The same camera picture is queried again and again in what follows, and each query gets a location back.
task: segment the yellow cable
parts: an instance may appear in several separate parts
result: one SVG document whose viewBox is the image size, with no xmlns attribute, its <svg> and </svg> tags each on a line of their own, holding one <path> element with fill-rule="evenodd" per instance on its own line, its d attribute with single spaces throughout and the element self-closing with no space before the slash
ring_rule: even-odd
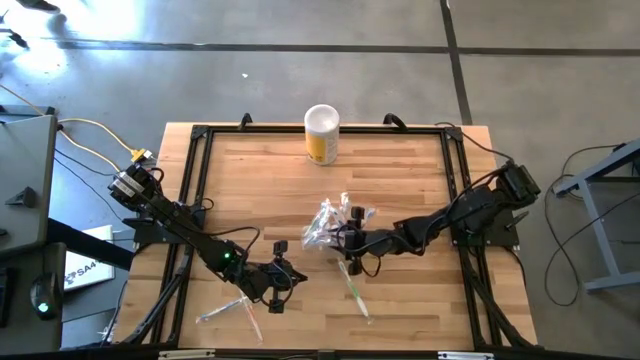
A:
<svg viewBox="0 0 640 360">
<path fill-rule="evenodd" d="M 23 98 L 22 96 L 20 96 L 20 95 L 18 95 L 18 94 L 16 94 L 16 93 L 14 93 L 14 92 L 13 92 L 13 90 L 9 89 L 8 87 L 6 87 L 6 86 L 4 86 L 4 85 L 2 85 L 2 84 L 0 84 L 0 87 L 2 87 L 3 89 L 7 90 L 8 92 L 10 92 L 13 96 L 17 97 L 18 99 L 20 99 L 20 100 L 24 101 L 24 103 L 25 103 L 25 104 L 27 104 L 27 105 L 31 106 L 31 108 L 32 108 L 33 110 L 35 110 L 38 114 L 40 114 L 40 115 L 42 115 L 42 116 L 44 116 L 44 115 L 45 115 L 45 114 L 44 114 L 44 112 L 42 112 L 42 110 L 38 109 L 35 105 L 33 105 L 32 103 L 30 103 L 27 99 L 25 99 L 25 98 Z"/>
<path fill-rule="evenodd" d="M 2 87 L 3 89 L 7 90 L 9 93 L 11 93 L 13 96 L 17 97 L 18 99 L 22 100 L 25 104 L 31 106 L 31 108 L 33 108 L 33 110 L 35 110 L 38 114 L 44 116 L 45 113 L 42 112 L 42 110 L 38 109 L 38 107 L 36 107 L 35 105 L 33 105 L 31 102 L 29 102 L 29 100 L 23 98 L 22 96 L 16 94 L 13 90 L 9 89 L 8 87 L 0 84 L 0 87 Z M 111 136 L 113 136 L 116 140 L 118 140 L 118 142 L 120 143 L 120 145 L 122 145 L 125 149 L 129 150 L 129 152 L 131 152 L 131 154 L 133 154 L 135 151 L 133 149 L 131 149 L 130 147 L 128 147 L 124 142 L 122 142 L 122 140 L 120 140 L 120 138 L 118 138 L 118 136 L 116 136 L 116 134 L 114 134 L 111 130 L 109 130 L 106 126 L 96 122 L 96 121 L 92 121 L 92 120 L 87 120 L 87 119 L 64 119 L 64 120 L 60 120 L 58 121 L 59 123 L 64 122 L 64 121 L 83 121 L 83 122 L 87 122 L 96 126 L 100 126 L 101 128 L 103 128 L 104 130 L 106 130 Z M 77 142 L 73 141 L 73 139 L 66 133 L 64 132 L 64 130 L 60 130 L 60 132 L 62 133 L 62 135 L 64 137 L 67 138 L 67 140 L 69 140 L 69 142 L 78 147 L 79 149 L 82 149 L 88 153 L 91 153 L 97 157 L 99 157 L 100 159 L 106 161 L 107 163 L 109 163 L 109 165 L 111 165 L 114 169 L 116 169 L 117 172 L 120 172 L 120 169 L 116 166 L 116 164 L 113 163 L 113 161 L 107 159 L 104 155 L 100 154 L 97 151 L 91 150 L 86 146 L 82 146 L 80 144 L 78 144 Z"/>
<path fill-rule="evenodd" d="M 102 125 L 101 123 L 99 123 L 97 121 L 88 120 L 88 119 L 81 119 L 81 118 L 69 118 L 69 119 L 58 120 L 59 123 L 69 122 L 69 121 L 80 121 L 80 122 L 85 122 L 85 123 L 92 124 L 92 125 L 95 125 L 95 126 L 99 126 L 102 129 L 104 129 L 104 131 L 109 133 L 109 135 L 113 136 L 113 138 L 116 139 L 116 141 L 118 141 L 120 143 L 120 145 L 122 145 L 123 148 L 127 149 L 132 155 L 135 154 L 135 150 L 134 149 L 132 149 L 129 146 L 127 146 L 127 144 L 125 144 L 124 141 L 120 140 L 118 135 L 114 134 L 113 131 L 109 130 L 109 128 L 107 128 L 106 126 Z"/>
<path fill-rule="evenodd" d="M 72 139 L 69 135 L 67 135 L 67 133 L 66 133 L 66 132 L 64 132 L 64 130 L 60 130 L 60 133 L 62 133 L 62 136 L 66 137 L 66 138 L 67 138 L 67 140 L 69 140 L 69 142 L 70 142 L 73 146 L 75 146 L 75 147 L 77 147 L 77 148 L 80 148 L 80 149 L 82 149 L 82 150 L 84 150 L 84 151 L 86 151 L 86 152 L 89 152 L 89 153 L 91 153 L 91 154 L 93 154 L 93 155 L 95 155 L 95 156 L 99 157 L 100 159 L 102 159 L 102 160 L 104 160 L 104 161 L 108 162 L 108 163 L 109 163 L 109 165 L 113 166 L 113 168 L 114 168 L 114 169 L 116 169 L 116 172 L 120 172 L 120 169 L 116 166 L 116 164 L 114 164 L 111 160 L 109 160 L 109 159 L 107 159 L 106 157 L 104 157 L 104 156 L 103 156 L 102 154 L 100 154 L 99 152 L 97 152 L 97 151 L 93 151 L 93 150 L 89 149 L 88 147 L 82 146 L 82 145 L 78 144 L 77 142 L 73 141 L 73 139 Z"/>
</svg>

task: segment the yellow container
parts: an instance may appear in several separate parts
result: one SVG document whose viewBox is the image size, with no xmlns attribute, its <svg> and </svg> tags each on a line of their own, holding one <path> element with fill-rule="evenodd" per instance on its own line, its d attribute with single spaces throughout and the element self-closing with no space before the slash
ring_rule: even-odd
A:
<svg viewBox="0 0 640 360">
<path fill-rule="evenodd" d="M 333 107 L 319 104 L 304 115 L 307 155 L 318 165 L 329 165 L 338 156 L 340 115 Z"/>
</svg>

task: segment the desk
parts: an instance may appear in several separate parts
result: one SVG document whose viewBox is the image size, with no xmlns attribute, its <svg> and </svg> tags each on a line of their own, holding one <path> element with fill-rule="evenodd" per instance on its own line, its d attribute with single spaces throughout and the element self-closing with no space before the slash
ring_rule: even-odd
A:
<svg viewBox="0 0 640 360">
<path fill-rule="evenodd" d="M 158 166 L 166 176 L 165 195 L 177 199 L 193 124 L 167 124 Z M 465 127 L 490 147 L 486 127 Z M 496 166 L 493 155 L 465 142 L 473 179 Z M 218 134 L 213 141 L 205 197 L 215 202 L 205 230 L 254 225 L 263 232 L 251 250 L 252 261 L 270 261 L 273 242 L 289 240 L 286 253 L 295 268 L 309 276 L 294 290 L 285 313 L 273 315 L 255 305 L 264 334 L 258 345 L 241 309 L 195 324 L 196 316 L 238 296 L 235 286 L 219 281 L 196 257 L 191 271 L 180 347 L 468 350 L 473 347 L 457 252 L 448 232 L 433 241 L 423 257 L 383 257 L 378 277 L 355 277 L 375 318 L 367 325 L 331 256 L 300 247 L 308 225 L 327 196 L 339 201 L 348 191 L 353 204 L 375 206 L 367 228 L 390 228 L 394 221 L 431 213 L 448 203 L 441 144 L 419 135 L 341 135 L 339 156 L 327 167 L 311 164 L 301 134 Z M 193 199 L 192 179 L 189 199 Z M 246 246 L 253 234 L 229 236 Z M 166 245 L 151 245 L 133 261 L 120 311 L 116 340 L 129 335 L 156 301 L 166 259 Z M 531 342 L 536 342 L 527 295 L 518 264 L 500 248 L 487 259 L 497 303 Z M 375 266 L 367 259 L 365 266 Z M 167 314 L 173 314 L 173 303 Z M 483 334 L 486 313 L 480 306 Z M 165 318 L 164 334 L 171 316 Z"/>
</svg>

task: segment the black cable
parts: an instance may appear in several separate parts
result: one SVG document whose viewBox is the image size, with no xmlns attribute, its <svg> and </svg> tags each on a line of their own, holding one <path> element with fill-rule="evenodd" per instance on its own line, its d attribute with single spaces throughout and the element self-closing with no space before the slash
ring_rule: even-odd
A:
<svg viewBox="0 0 640 360">
<path fill-rule="evenodd" d="M 575 266 L 573 265 L 573 261 L 571 260 L 571 258 L 569 257 L 569 254 L 567 254 L 566 250 L 564 249 L 564 246 L 569 243 L 571 240 L 573 240 L 578 234 L 580 234 L 582 231 L 584 231 L 585 229 L 587 229 L 588 227 L 590 227 L 593 223 L 595 223 L 596 221 L 599 221 L 600 219 L 604 218 L 607 214 L 609 214 L 610 212 L 612 212 L 613 210 L 617 209 L 619 206 L 627 203 L 628 201 L 636 198 L 637 196 L 640 196 L 640 192 L 629 196 L 628 198 L 620 201 L 619 203 L 613 205 L 611 208 L 609 208 L 607 211 L 603 212 L 600 216 L 598 216 L 597 218 L 591 220 L 589 223 L 587 223 L 586 225 L 584 225 L 583 227 L 581 227 L 580 229 L 578 229 L 578 231 L 574 232 L 571 236 L 569 236 L 564 242 L 560 243 L 560 241 L 558 240 L 558 237 L 555 233 L 555 231 L 553 230 L 553 226 L 551 225 L 551 221 L 549 219 L 549 214 L 548 214 L 548 206 L 547 206 L 547 199 L 548 199 L 548 195 L 551 192 L 551 188 L 553 187 L 553 185 L 555 183 L 557 183 L 559 180 L 561 180 L 564 177 L 567 176 L 571 176 L 569 174 L 564 174 L 561 175 L 560 177 L 558 177 L 558 179 L 556 179 L 551 186 L 549 186 L 549 188 L 547 189 L 546 193 L 545 193 L 545 197 L 544 197 L 544 215 L 545 215 L 545 219 L 547 221 L 547 225 L 549 226 L 549 230 L 551 230 L 551 234 L 553 235 L 553 239 L 555 240 L 555 242 L 558 244 L 558 249 L 556 249 L 556 251 L 553 253 L 553 255 L 551 255 L 551 258 L 549 259 L 549 262 L 547 263 L 547 267 L 544 271 L 544 289 L 545 292 L 547 294 L 547 297 L 549 297 L 549 300 L 551 300 L 551 302 L 553 302 L 554 304 L 558 305 L 558 306 L 564 306 L 564 307 L 568 307 L 573 305 L 576 300 L 578 299 L 578 294 L 580 291 L 580 278 L 578 276 L 578 272 L 575 268 Z M 556 256 L 558 255 L 558 253 L 562 251 L 563 255 L 565 256 L 565 258 L 567 259 L 567 261 L 569 262 L 569 265 L 571 266 L 571 270 L 573 271 L 574 277 L 576 279 L 576 291 L 575 294 L 573 295 L 573 297 L 571 298 L 571 300 L 569 302 L 564 302 L 561 303 L 559 301 L 556 301 L 553 296 L 551 296 L 551 293 L 549 291 L 549 269 L 551 268 L 551 264 L 553 263 L 553 260 L 556 258 Z"/>
<path fill-rule="evenodd" d="M 301 358 L 315 359 L 317 358 L 317 356 L 315 354 L 298 354 L 298 355 L 286 356 L 286 357 L 280 358 L 279 360 L 301 359 Z"/>
<path fill-rule="evenodd" d="M 213 200 L 211 200 L 211 199 L 209 199 L 209 198 L 204 198 L 204 199 L 202 199 L 202 201 L 204 201 L 204 200 L 207 200 L 207 201 L 211 202 L 211 206 L 210 206 L 210 207 L 204 207 L 204 206 L 203 206 L 201 209 L 198 209 L 198 210 L 194 211 L 194 212 L 193 212 L 193 215 L 195 215 L 195 214 L 197 214 L 197 213 L 199 213 L 199 212 L 205 212 L 205 213 L 206 213 L 207 211 L 209 211 L 209 210 L 213 209 L 213 206 L 215 205 L 215 203 L 213 202 Z"/>
<path fill-rule="evenodd" d="M 518 254 L 516 254 L 516 252 L 513 251 L 513 248 L 509 246 L 503 246 L 503 248 L 507 250 L 507 252 L 511 254 L 511 256 L 513 256 L 514 259 L 516 259 L 516 261 L 518 262 L 518 265 L 520 265 L 520 271 L 522 272 L 522 280 L 524 281 L 524 287 L 527 287 L 527 274 L 524 272 L 524 265 L 522 265 L 522 260 L 520 260 L 520 257 L 518 256 Z"/>
<path fill-rule="evenodd" d="M 360 261 L 360 267 L 362 268 L 362 271 L 368 277 L 376 277 L 380 273 L 380 268 L 382 267 L 382 258 L 380 256 L 376 256 L 376 257 L 378 258 L 378 266 L 376 267 L 376 271 L 373 273 L 373 275 L 371 275 L 369 271 L 367 271 L 367 269 L 364 267 L 364 264 L 362 264 L 362 260 L 358 259 L 358 261 Z"/>
<path fill-rule="evenodd" d="M 449 126 L 451 126 L 451 127 L 457 127 L 457 126 L 455 126 L 455 125 L 453 125 L 452 123 L 447 122 L 447 121 L 441 121 L 441 122 L 435 123 L 434 125 L 442 125 L 442 124 L 449 125 Z M 493 149 L 489 149 L 489 148 L 487 148 L 487 147 L 484 147 L 484 146 L 480 145 L 480 143 L 479 143 L 479 142 L 477 142 L 477 141 L 476 141 L 475 139 L 473 139 L 471 136 L 469 136 L 469 135 L 465 134 L 465 132 L 464 132 L 464 131 L 462 131 L 462 136 L 466 137 L 469 141 L 471 141 L 472 143 L 476 144 L 476 146 L 477 146 L 477 147 L 479 147 L 480 149 L 482 149 L 482 150 L 484 150 L 484 151 L 487 151 L 487 152 L 490 152 L 490 153 L 493 153 L 493 154 L 496 154 L 496 155 L 502 156 L 503 158 L 505 158 L 505 159 L 507 159 L 507 160 L 510 160 L 511 162 L 515 162 L 511 156 L 509 156 L 509 155 L 507 155 L 507 154 L 505 154 L 505 153 L 503 153 L 503 152 L 500 152 L 500 151 L 497 151 L 497 150 L 493 150 Z"/>
<path fill-rule="evenodd" d="M 567 158 L 567 160 L 565 160 L 564 164 L 562 165 L 562 171 L 560 172 L 560 175 L 566 175 L 565 171 L 567 171 L 567 167 L 569 166 L 569 162 L 571 161 L 571 159 L 573 159 L 574 156 L 581 154 L 585 151 L 589 151 L 589 150 L 596 150 L 596 149 L 610 149 L 610 148 L 615 148 L 618 147 L 620 145 L 598 145 L 598 146 L 589 146 L 583 149 L 580 149 L 576 152 L 574 152 L 573 154 L 569 155 L 569 157 Z M 569 196 L 570 198 L 574 199 L 574 200 L 578 200 L 578 201 L 582 201 L 582 196 L 576 195 L 573 192 L 569 192 L 567 194 L 567 196 Z"/>
<path fill-rule="evenodd" d="M 160 178 L 157 180 L 158 184 L 160 184 L 162 182 L 162 180 L 164 180 L 164 170 L 162 170 L 160 168 L 153 167 L 153 168 L 150 168 L 149 171 L 157 171 L 157 172 L 160 173 Z"/>
<path fill-rule="evenodd" d="M 109 327 L 107 328 L 107 332 L 104 335 L 104 339 L 102 339 L 102 342 L 100 343 L 100 347 L 103 347 L 106 343 L 107 340 L 109 340 L 109 335 L 111 334 L 111 331 L 113 330 L 113 326 L 115 325 L 116 321 L 118 320 L 118 313 L 120 312 L 120 308 L 122 307 L 122 295 L 124 295 L 124 289 L 127 286 L 127 283 L 129 282 L 129 280 L 125 280 L 124 283 L 122 284 L 122 289 L 120 289 L 120 295 L 118 295 L 118 304 L 116 306 L 116 311 L 113 312 L 113 316 L 111 317 L 111 322 L 109 323 Z"/>
<path fill-rule="evenodd" d="M 58 154 L 60 154 L 61 156 L 65 157 L 67 160 L 71 160 L 71 161 L 73 161 L 74 163 L 76 163 L 76 164 L 78 164 L 78 165 L 82 166 L 83 168 L 85 168 L 85 169 L 87 169 L 87 170 L 91 171 L 91 172 L 92 172 L 92 173 L 94 173 L 94 174 L 98 174 L 98 175 L 102 175 L 102 176 L 108 176 L 108 177 L 111 177 L 111 176 L 115 175 L 115 173 L 113 173 L 113 174 L 107 174 L 107 173 L 100 172 L 100 171 L 98 171 L 98 170 L 94 170 L 94 169 L 92 169 L 92 168 L 88 167 L 87 165 L 85 165 L 85 164 L 81 163 L 80 161 L 78 161 L 78 160 L 76 160 L 76 159 L 72 158 L 71 156 L 69 156 L 69 155 L 67 155 L 67 154 L 63 153 L 62 151 L 60 151 L 60 150 L 58 150 L 58 149 L 55 149 L 55 151 L 56 151 Z"/>
<path fill-rule="evenodd" d="M 84 179 L 82 177 L 80 177 L 80 175 L 76 174 L 75 172 L 73 172 L 73 170 L 71 170 L 67 165 L 63 164 L 60 160 L 56 159 L 55 157 L 53 158 L 53 160 L 55 160 L 58 164 L 60 164 L 62 167 L 64 167 L 65 169 L 69 170 L 69 172 L 71 174 L 73 174 L 73 176 L 77 177 L 80 181 L 82 181 L 83 184 L 87 185 L 87 187 L 89 189 L 91 189 L 91 191 L 93 191 L 94 194 L 96 194 L 100 199 L 102 199 L 102 201 L 104 201 L 104 203 L 109 207 L 109 210 L 111 210 L 111 212 L 113 213 L 113 215 L 115 215 L 118 220 L 122 221 L 122 218 L 120 216 L 118 216 L 118 214 L 116 213 L 115 210 L 113 210 L 113 208 L 111 207 L 111 205 L 109 204 L 109 202 L 107 202 L 107 200 L 100 195 L 96 189 L 94 189 L 91 185 L 89 185 L 86 181 L 84 181 Z"/>
<path fill-rule="evenodd" d="M 251 246 L 253 246 L 253 243 L 255 243 L 256 240 L 258 240 L 258 237 L 260 237 L 260 229 L 258 229 L 255 226 L 242 226 L 242 227 L 239 227 L 239 228 L 220 231 L 220 232 L 217 232 L 217 233 L 207 233 L 207 235 L 209 235 L 209 236 L 220 236 L 220 235 L 227 235 L 227 234 L 231 234 L 231 233 L 242 231 L 242 230 L 255 230 L 255 232 L 256 232 L 256 235 L 253 237 L 253 239 L 251 239 L 251 242 L 249 243 L 249 245 L 247 245 L 247 248 L 245 249 L 246 251 L 249 251 Z"/>
<path fill-rule="evenodd" d="M 225 234 L 230 234 L 233 232 L 237 232 L 237 231 L 241 231 L 241 230 L 248 230 L 248 229 L 252 229 L 256 231 L 256 236 L 251 240 L 251 242 L 249 243 L 249 246 L 246 248 L 246 250 L 249 250 L 249 248 L 253 245 L 253 243 L 258 239 L 258 237 L 260 236 L 260 229 L 258 229 L 255 226 L 243 226 L 243 227 L 239 227 L 239 228 L 235 228 L 235 229 L 231 229 L 231 230 L 225 230 L 225 231 L 221 231 L 221 232 L 217 232 L 217 233 L 207 233 L 204 231 L 201 231 L 199 229 L 196 228 L 191 228 L 188 227 L 184 224 L 182 224 L 179 221 L 175 221 L 175 218 L 171 215 L 169 215 L 166 211 L 164 211 L 163 209 L 161 209 L 160 207 L 158 207 L 157 205 L 155 205 L 153 202 L 151 202 L 151 199 L 149 199 L 147 196 L 145 196 L 143 193 L 141 193 L 140 191 L 138 191 L 137 189 L 135 189 L 131 184 L 129 184 L 126 181 L 122 181 L 121 182 L 123 185 L 125 185 L 126 187 L 128 187 L 131 191 L 133 191 L 137 196 L 140 196 L 147 204 L 151 205 L 153 208 L 155 208 L 156 210 L 158 210 L 162 215 L 164 215 L 167 219 L 172 220 L 173 224 L 177 224 L 179 225 L 181 228 L 194 232 L 196 234 L 200 234 L 200 235 L 207 235 L 207 236 L 220 236 L 220 235 L 225 235 Z M 191 244 L 188 240 L 184 239 L 189 245 L 193 246 L 193 244 Z"/>
<path fill-rule="evenodd" d="M 427 226 L 427 230 L 425 231 L 425 235 L 429 235 L 429 230 L 431 230 L 431 227 L 433 226 L 433 224 L 442 221 L 443 219 L 446 219 L 449 216 L 449 213 L 451 212 L 451 209 L 453 209 L 453 205 L 455 205 L 455 203 L 462 197 L 462 195 L 464 195 L 464 193 L 466 193 L 467 191 L 471 190 L 474 186 L 476 186 L 480 181 L 489 178 L 489 180 L 487 180 L 487 184 L 490 183 L 493 178 L 495 177 L 495 175 L 500 172 L 502 169 L 498 168 L 495 169 L 489 173 L 486 173 L 484 175 L 482 175 L 479 179 L 477 179 L 476 181 L 474 181 L 473 183 L 471 183 L 471 185 L 467 186 L 466 188 L 462 189 L 462 191 L 453 199 L 451 200 L 451 202 L 449 203 L 449 205 L 447 205 L 447 210 L 445 211 L 444 215 L 439 216 L 438 218 L 436 218 L 434 221 L 432 221 L 429 226 Z M 455 221 L 451 222 L 451 225 L 453 225 L 454 223 L 463 220 L 467 215 L 463 215 L 461 218 L 456 219 Z M 425 238 L 422 240 L 422 248 L 420 249 L 420 251 L 417 253 L 418 255 L 422 255 L 424 254 L 424 252 L 427 249 L 427 238 L 425 236 Z"/>
<path fill-rule="evenodd" d="M 280 266 L 278 266 L 278 264 L 276 264 L 275 262 L 273 262 L 272 264 L 278 270 L 280 270 L 287 277 L 287 279 L 289 280 L 289 293 L 282 300 L 282 304 L 280 304 L 280 306 L 284 306 L 287 303 L 287 301 L 289 301 L 289 299 L 291 299 L 291 295 L 293 295 L 293 279 L 291 278 L 291 275 L 289 275 L 286 271 L 284 271 L 284 269 L 282 269 Z M 260 296 L 260 302 L 262 302 L 268 308 L 272 307 L 272 305 L 269 305 L 269 303 L 264 299 L 264 294 L 262 296 Z"/>
</svg>

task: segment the white lid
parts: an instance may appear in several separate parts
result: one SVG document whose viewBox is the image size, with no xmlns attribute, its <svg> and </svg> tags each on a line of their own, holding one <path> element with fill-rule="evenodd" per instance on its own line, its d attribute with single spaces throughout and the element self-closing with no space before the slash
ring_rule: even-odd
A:
<svg viewBox="0 0 640 360">
<path fill-rule="evenodd" d="M 340 125 L 340 115 L 332 106 L 319 104 L 304 114 L 304 126 L 311 132 L 327 133 Z"/>
</svg>

